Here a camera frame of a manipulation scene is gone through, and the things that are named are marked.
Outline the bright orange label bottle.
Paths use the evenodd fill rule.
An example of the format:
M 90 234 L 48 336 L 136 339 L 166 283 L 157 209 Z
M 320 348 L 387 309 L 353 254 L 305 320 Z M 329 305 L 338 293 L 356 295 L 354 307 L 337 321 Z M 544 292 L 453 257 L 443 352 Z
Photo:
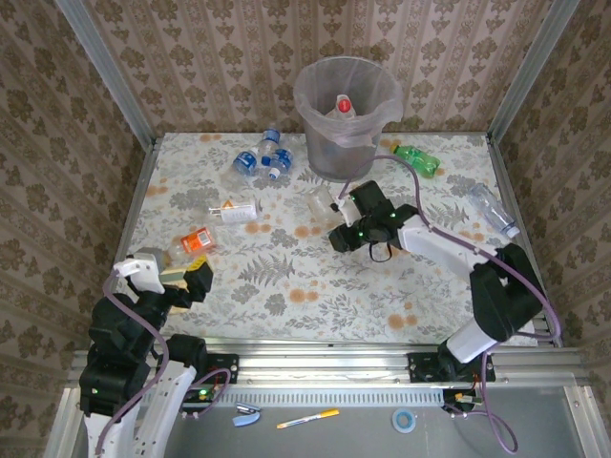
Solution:
M 191 260 L 210 251 L 216 245 L 210 230 L 201 227 L 189 234 L 174 237 L 167 248 L 167 254 L 174 262 Z

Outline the clear bottle green cap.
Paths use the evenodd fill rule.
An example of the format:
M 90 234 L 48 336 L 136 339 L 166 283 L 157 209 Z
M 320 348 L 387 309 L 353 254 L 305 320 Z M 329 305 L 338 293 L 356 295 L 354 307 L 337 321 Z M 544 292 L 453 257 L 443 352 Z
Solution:
M 308 191 L 305 194 L 305 202 L 317 222 L 331 225 L 341 223 L 342 216 L 333 210 L 332 205 L 335 201 L 325 185 L 319 185 Z

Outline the green plastic bottle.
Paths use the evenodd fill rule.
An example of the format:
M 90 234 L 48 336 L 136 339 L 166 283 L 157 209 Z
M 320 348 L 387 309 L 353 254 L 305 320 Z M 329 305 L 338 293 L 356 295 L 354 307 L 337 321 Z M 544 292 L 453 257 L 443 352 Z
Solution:
M 440 166 L 438 158 L 412 145 L 392 144 L 390 152 L 407 161 L 420 176 L 425 178 L 433 178 Z

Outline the red cap white label bottle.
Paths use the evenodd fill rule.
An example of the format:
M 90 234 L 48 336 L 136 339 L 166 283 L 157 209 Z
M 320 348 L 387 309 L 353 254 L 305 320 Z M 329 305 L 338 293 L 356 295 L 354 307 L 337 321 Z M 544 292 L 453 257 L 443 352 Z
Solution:
M 350 98 L 346 94 L 338 94 L 333 108 L 326 114 L 326 118 L 331 121 L 346 124 L 357 118 L 357 113 L 352 105 Z

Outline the clear unlabelled plastic bottle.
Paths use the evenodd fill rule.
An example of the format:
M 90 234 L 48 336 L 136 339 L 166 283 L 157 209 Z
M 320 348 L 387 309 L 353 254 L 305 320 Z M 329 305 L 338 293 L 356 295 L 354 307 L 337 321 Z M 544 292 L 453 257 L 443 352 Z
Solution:
M 497 232 L 508 239 L 513 239 L 519 234 L 516 220 L 484 183 L 477 183 L 471 188 L 469 200 Z

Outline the blue label water bottle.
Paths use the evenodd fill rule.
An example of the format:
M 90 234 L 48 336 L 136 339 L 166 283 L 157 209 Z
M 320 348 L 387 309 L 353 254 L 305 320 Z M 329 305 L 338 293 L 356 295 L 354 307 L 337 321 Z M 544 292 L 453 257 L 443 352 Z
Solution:
M 287 149 L 278 149 L 271 156 L 262 157 L 262 165 L 268 168 L 268 176 L 278 179 L 289 173 L 293 163 L 293 154 Z
M 232 162 L 232 169 L 243 177 L 253 177 L 258 172 L 259 152 L 256 148 L 243 150 Z

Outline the grey plastic waste bin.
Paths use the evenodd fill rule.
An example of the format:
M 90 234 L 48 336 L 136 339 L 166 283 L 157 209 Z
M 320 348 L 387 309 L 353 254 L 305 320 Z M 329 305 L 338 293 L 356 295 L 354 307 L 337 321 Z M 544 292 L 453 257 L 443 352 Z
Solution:
M 345 148 L 316 134 L 305 123 L 304 127 L 309 165 L 319 177 L 344 181 L 351 176 L 363 177 L 369 172 L 369 160 L 376 153 L 382 132 L 369 147 Z

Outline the white label bottle orange triangle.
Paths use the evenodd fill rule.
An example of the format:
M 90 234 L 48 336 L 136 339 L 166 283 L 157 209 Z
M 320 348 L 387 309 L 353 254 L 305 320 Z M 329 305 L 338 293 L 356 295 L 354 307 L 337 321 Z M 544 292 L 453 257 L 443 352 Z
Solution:
M 254 198 L 228 199 L 219 207 L 210 207 L 208 215 L 224 224 L 242 224 L 257 220 L 261 211 L 259 202 Z

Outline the control board green light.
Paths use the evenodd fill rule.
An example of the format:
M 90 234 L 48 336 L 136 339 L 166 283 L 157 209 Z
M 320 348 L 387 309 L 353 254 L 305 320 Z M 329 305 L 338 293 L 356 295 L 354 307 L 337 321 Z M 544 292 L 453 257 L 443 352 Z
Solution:
M 216 393 L 217 393 L 217 390 L 213 387 L 204 387 L 204 388 L 197 388 L 197 389 L 189 390 L 185 393 L 183 402 L 184 403 L 209 404 L 214 400 Z

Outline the white orange marker pen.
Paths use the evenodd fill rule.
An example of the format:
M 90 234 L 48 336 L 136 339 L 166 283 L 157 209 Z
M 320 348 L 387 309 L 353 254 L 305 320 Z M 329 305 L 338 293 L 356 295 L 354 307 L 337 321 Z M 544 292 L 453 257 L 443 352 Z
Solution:
M 310 423 L 313 421 L 323 420 L 326 418 L 332 418 L 332 417 L 338 416 L 339 414 L 340 414 L 340 410 L 337 408 L 334 408 L 334 409 L 326 410 L 326 411 L 319 412 L 313 415 L 307 415 L 307 416 L 304 416 L 298 419 L 279 423 L 276 425 L 276 429 L 286 429 L 289 427 L 295 427 L 295 426 L 303 425 L 303 424 Z

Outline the blue tape roll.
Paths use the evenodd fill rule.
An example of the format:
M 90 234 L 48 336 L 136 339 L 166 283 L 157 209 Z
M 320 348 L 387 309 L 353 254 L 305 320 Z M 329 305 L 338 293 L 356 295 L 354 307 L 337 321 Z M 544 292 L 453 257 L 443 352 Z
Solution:
M 408 434 L 415 430 L 416 416 L 406 408 L 397 408 L 391 415 L 393 428 L 402 434 Z

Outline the control board orange connector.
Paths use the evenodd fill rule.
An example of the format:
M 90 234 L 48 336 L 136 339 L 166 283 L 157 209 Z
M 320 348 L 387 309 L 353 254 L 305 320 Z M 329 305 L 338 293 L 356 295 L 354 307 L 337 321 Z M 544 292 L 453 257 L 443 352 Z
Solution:
M 444 402 L 449 406 L 460 404 L 475 406 L 481 403 L 474 389 L 444 389 L 443 398 Z

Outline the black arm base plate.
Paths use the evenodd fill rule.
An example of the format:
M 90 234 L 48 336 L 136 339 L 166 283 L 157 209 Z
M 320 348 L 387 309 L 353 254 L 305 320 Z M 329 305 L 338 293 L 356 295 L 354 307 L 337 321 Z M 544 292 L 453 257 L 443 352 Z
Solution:
M 197 365 L 194 385 L 234 385 L 238 381 L 240 357 L 237 354 L 208 353 Z
M 413 352 L 407 355 L 407 369 L 414 383 L 472 383 L 486 376 L 488 382 L 496 380 L 495 367 L 491 359 L 482 366 L 483 356 L 475 357 L 469 363 L 461 363 L 450 353 Z

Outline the aluminium table side rail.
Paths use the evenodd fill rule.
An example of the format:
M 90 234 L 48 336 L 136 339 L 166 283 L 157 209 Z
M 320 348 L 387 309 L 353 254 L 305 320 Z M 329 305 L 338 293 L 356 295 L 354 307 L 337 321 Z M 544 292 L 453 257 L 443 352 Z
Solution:
M 541 337 L 539 337 L 538 340 L 541 343 L 549 344 L 554 347 L 563 347 L 560 319 L 558 318 L 558 313 L 552 305 L 552 301 L 549 299 L 548 293 L 545 289 L 544 281 L 537 265 L 534 249 L 529 239 L 526 225 L 521 215 L 516 194 L 503 161 L 500 148 L 497 141 L 490 135 L 487 135 L 486 139 L 488 142 L 488 151 L 491 157 L 491 162 L 495 171 L 498 192 L 500 193 L 500 197 L 507 209 L 515 217 L 516 225 L 520 231 L 520 233 L 516 236 L 515 241 L 526 252 L 527 257 L 533 266 L 537 280 L 542 288 L 542 293 L 549 302 L 548 307 L 543 307 L 542 317 L 540 319 L 536 319 L 535 329 L 538 329 L 541 333 Z
M 129 208 L 129 212 L 125 220 L 123 232 L 121 234 L 118 248 L 116 250 L 114 262 L 123 260 L 128 254 L 131 239 L 137 225 L 138 215 L 145 199 L 151 176 L 155 170 L 158 161 L 158 154 L 162 144 L 162 140 L 162 137 L 156 138 L 144 157 L 142 168 L 140 169 L 140 173 L 137 179 L 137 185 Z

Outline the long aluminium mounting rail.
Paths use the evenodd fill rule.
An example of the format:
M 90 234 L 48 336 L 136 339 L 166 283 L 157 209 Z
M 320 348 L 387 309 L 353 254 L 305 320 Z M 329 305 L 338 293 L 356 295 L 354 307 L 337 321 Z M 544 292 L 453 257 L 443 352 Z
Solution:
M 386 387 L 411 383 L 409 355 L 434 345 L 208 338 L 210 353 L 237 354 L 238 386 Z M 587 385 L 574 348 L 501 346 L 493 387 Z

